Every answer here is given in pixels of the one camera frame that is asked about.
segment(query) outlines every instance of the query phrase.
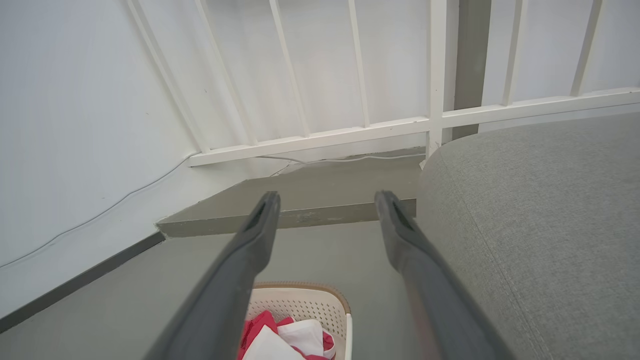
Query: red cloth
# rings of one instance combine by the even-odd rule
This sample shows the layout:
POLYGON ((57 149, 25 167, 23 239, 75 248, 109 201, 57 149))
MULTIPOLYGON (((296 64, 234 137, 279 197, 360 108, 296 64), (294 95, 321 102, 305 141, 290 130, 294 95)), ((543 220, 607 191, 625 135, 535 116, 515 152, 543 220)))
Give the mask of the red cloth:
MULTIPOLYGON (((273 315, 268 310, 265 310, 260 313, 260 315, 253 318, 251 321, 244 322, 244 330, 242 331, 242 339, 240 340, 240 349, 238 350, 237 360, 242 360, 244 357, 244 353, 246 349, 249 348, 253 340, 258 334, 260 334, 260 330, 262 327, 267 325, 273 332, 278 334, 278 326, 287 325, 293 323, 294 320, 291 316, 288 316, 278 323, 273 319, 273 315)), ((323 331, 323 348, 325 351, 331 349, 333 347, 333 339, 331 335, 329 335, 326 331, 323 331)), ((299 352, 305 360, 327 360, 326 357, 317 356, 317 355, 308 355, 302 353, 298 348, 292 347, 295 351, 299 352)))
POLYGON ((246 349, 249 348, 253 340, 262 327, 267 325, 273 332, 278 333, 278 327, 276 326, 276 320, 273 319, 273 315, 268 311, 263 311, 260 315, 253 318, 253 320, 244 322, 244 331, 242 333, 242 340, 240 341, 240 350, 238 350, 237 360, 242 360, 246 349))
POLYGON ((326 331, 322 332, 322 343, 324 351, 327 351, 333 347, 333 338, 326 331))

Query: fabric upholstery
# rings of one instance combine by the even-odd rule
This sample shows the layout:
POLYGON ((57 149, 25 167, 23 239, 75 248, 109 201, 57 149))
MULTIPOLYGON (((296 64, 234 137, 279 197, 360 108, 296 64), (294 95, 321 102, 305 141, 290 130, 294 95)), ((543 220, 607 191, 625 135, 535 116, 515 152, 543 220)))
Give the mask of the fabric upholstery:
POLYGON ((640 358, 640 114, 450 142, 417 220, 518 358, 640 358))

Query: dark gray baseboard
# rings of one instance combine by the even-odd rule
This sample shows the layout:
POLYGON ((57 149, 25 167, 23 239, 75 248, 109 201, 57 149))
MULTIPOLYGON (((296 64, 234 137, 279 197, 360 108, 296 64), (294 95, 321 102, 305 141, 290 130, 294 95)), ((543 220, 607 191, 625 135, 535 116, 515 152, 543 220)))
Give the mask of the dark gray baseboard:
POLYGON ((89 270, 81 273, 80 275, 65 282, 64 284, 42 295, 41 297, 38 297, 29 304, 22 306, 20 309, 0 319, 0 334, 27 320, 33 315, 36 315, 42 310, 72 294, 76 290, 79 290, 83 286, 90 284, 94 280, 97 280, 106 273, 134 258, 138 254, 141 254, 142 252, 163 241, 164 236, 161 233, 155 233, 136 243, 135 245, 126 248, 118 254, 111 256, 109 259, 99 263, 98 265, 95 265, 89 270))

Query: concrete step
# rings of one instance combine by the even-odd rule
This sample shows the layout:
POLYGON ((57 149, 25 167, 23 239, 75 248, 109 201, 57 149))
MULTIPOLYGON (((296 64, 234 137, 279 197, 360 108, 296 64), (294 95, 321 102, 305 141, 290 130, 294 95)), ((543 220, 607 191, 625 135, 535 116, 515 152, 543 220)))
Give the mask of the concrete step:
MULTIPOLYGON (((424 148, 377 153, 393 157, 424 154, 424 148)), ((421 156, 394 160, 364 159, 316 163, 286 174, 243 181, 158 222, 167 237, 234 233, 267 191, 282 200, 281 229, 377 220, 378 190, 391 190, 415 216, 421 156)))

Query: electrical cable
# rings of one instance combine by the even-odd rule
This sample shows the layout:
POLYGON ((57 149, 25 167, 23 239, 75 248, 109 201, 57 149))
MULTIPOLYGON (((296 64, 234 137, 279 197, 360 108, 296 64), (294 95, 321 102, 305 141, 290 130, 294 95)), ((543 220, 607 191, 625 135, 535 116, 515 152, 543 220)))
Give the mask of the electrical cable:
MULTIPOLYGON (((30 252, 28 252, 25 255, 20 256, 19 258, 13 259, 11 261, 9 261, 8 263, 2 264, 0 265, 0 268, 4 268, 5 266, 11 265, 13 263, 16 263, 24 258, 27 258, 33 254, 35 254, 36 252, 44 249, 45 247, 52 245, 54 241, 56 241, 57 238, 59 238, 60 236, 63 236, 64 234, 70 233, 73 230, 76 230, 86 224, 89 224, 90 222, 94 221, 95 219, 101 217, 103 214, 105 214, 107 211, 115 208, 119 203, 123 202, 126 198, 128 198, 129 196, 144 190, 146 188, 148 188, 149 186, 152 186, 153 184, 156 184, 158 181, 166 178, 167 176, 169 176, 172 172, 174 172, 176 169, 178 169, 180 167, 180 165, 184 164, 185 161, 187 161, 190 157, 196 155, 196 154, 200 154, 200 152, 193 152, 189 155, 187 155, 185 158, 182 159, 182 161, 180 161, 180 163, 178 163, 178 165, 175 165, 171 170, 169 170, 167 173, 165 173, 164 175, 162 175, 161 177, 158 177, 156 180, 153 180, 152 182, 141 186, 131 192, 129 192, 127 195, 124 195, 120 200, 116 201, 113 205, 111 205, 110 207, 108 207, 107 209, 105 209, 104 211, 100 212, 98 215, 95 215, 94 217, 90 218, 87 221, 84 221, 68 230, 63 231, 60 234, 57 234, 56 236, 54 236, 53 238, 51 238, 51 240, 45 242, 44 244, 42 244, 41 246, 39 246, 38 248, 36 248, 35 250, 32 250, 30 252)), ((258 158, 263 158, 263 159, 277 159, 277 160, 289 160, 289 161, 294 161, 297 163, 301 163, 301 164, 305 164, 305 165, 311 165, 311 164, 316 164, 316 163, 350 163, 352 161, 358 161, 358 160, 364 160, 364 159, 381 159, 381 160, 392 160, 392 159, 402 159, 402 158, 411 158, 414 156, 425 156, 424 154, 412 154, 412 155, 402 155, 402 156, 392 156, 392 157, 384 157, 384 156, 362 156, 361 158, 355 158, 355 159, 344 159, 344 160, 317 160, 317 161, 301 161, 301 160, 296 160, 296 159, 292 159, 292 158, 283 158, 283 157, 279 157, 279 156, 258 156, 258 158)))
POLYGON ((263 158, 263 159, 289 160, 289 161, 294 161, 294 162, 305 164, 305 165, 311 165, 311 164, 317 164, 317 163, 351 163, 353 161, 364 160, 364 159, 392 160, 392 159, 412 158, 414 156, 423 156, 423 157, 426 158, 425 154, 411 154, 411 155, 401 155, 401 156, 390 156, 388 158, 384 157, 384 156, 367 155, 367 156, 362 156, 361 158, 355 158, 355 159, 343 159, 343 160, 326 159, 326 160, 316 160, 316 161, 301 161, 301 160, 296 160, 296 159, 292 159, 292 158, 282 158, 282 157, 279 157, 279 156, 257 156, 257 157, 258 158, 263 158))
POLYGON ((165 174, 164 174, 164 175, 162 175, 161 177, 158 177, 156 180, 153 180, 153 181, 152 181, 152 182, 150 182, 149 184, 146 184, 146 185, 144 185, 144 186, 142 186, 142 187, 139 187, 139 188, 137 188, 137 189, 133 190, 132 192, 129 192, 127 195, 124 195, 120 200, 116 201, 116 202, 115 202, 115 204, 111 205, 110 207, 108 207, 106 210, 104 210, 103 212, 99 213, 98 215, 95 215, 95 216, 94 216, 94 217, 92 217, 91 219, 89 219, 89 220, 87 220, 87 221, 85 221, 85 222, 83 222, 83 223, 81 223, 81 224, 79 224, 79 225, 76 225, 76 226, 72 227, 72 228, 71 228, 71 229, 69 229, 69 230, 65 230, 65 231, 63 231, 62 233, 57 234, 56 236, 54 236, 53 238, 51 238, 51 240, 49 240, 49 241, 45 242, 44 244, 42 244, 41 246, 39 246, 37 249, 32 250, 32 251, 28 252, 28 253, 27 253, 27 254, 25 254, 25 255, 22 255, 21 257, 19 257, 19 258, 17 258, 17 259, 13 259, 13 260, 9 261, 9 262, 8 262, 8 263, 6 263, 6 264, 2 264, 2 265, 0 265, 0 268, 4 268, 5 266, 11 265, 11 264, 13 264, 13 263, 15 263, 15 262, 17 262, 17 261, 20 261, 20 260, 22 260, 22 259, 24 259, 24 258, 26 258, 26 257, 28 257, 28 256, 31 256, 32 254, 34 254, 34 253, 36 253, 36 252, 40 251, 41 249, 44 249, 46 246, 51 245, 51 244, 52 244, 52 243, 53 243, 57 238, 59 238, 60 236, 63 236, 64 234, 67 234, 67 233, 69 233, 69 232, 71 232, 71 231, 73 231, 73 230, 76 230, 76 229, 78 229, 79 227, 82 227, 82 226, 84 226, 84 225, 86 225, 86 224, 89 224, 90 222, 92 222, 92 221, 94 221, 95 219, 97 219, 97 218, 99 218, 100 216, 102 216, 102 214, 104 214, 104 213, 106 213, 107 211, 109 211, 109 210, 111 210, 111 209, 115 208, 115 206, 116 206, 116 205, 118 205, 119 203, 121 203, 122 201, 124 201, 124 199, 128 198, 129 196, 131 196, 131 195, 133 195, 133 194, 137 193, 137 192, 138 192, 138 191, 140 191, 140 190, 143 190, 143 189, 145 189, 145 188, 148 188, 149 186, 151 186, 151 185, 153 185, 153 184, 157 183, 158 181, 160 181, 160 180, 162 180, 162 179, 166 178, 167 176, 169 176, 169 174, 171 174, 172 172, 174 172, 174 171, 175 171, 175 169, 179 168, 179 167, 180 167, 180 165, 184 164, 184 162, 185 162, 185 161, 187 161, 190 157, 194 156, 195 154, 200 154, 200 152, 199 152, 199 151, 198 151, 198 152, 193 152, 193 153, 191 153, 191 154, 187 155, 184 159, 182 159, 182 161, 180 161, 180 163, 179 163, 178 165, 175 165, 171 170, 169 170, 169 172, 165 173, 165 174))

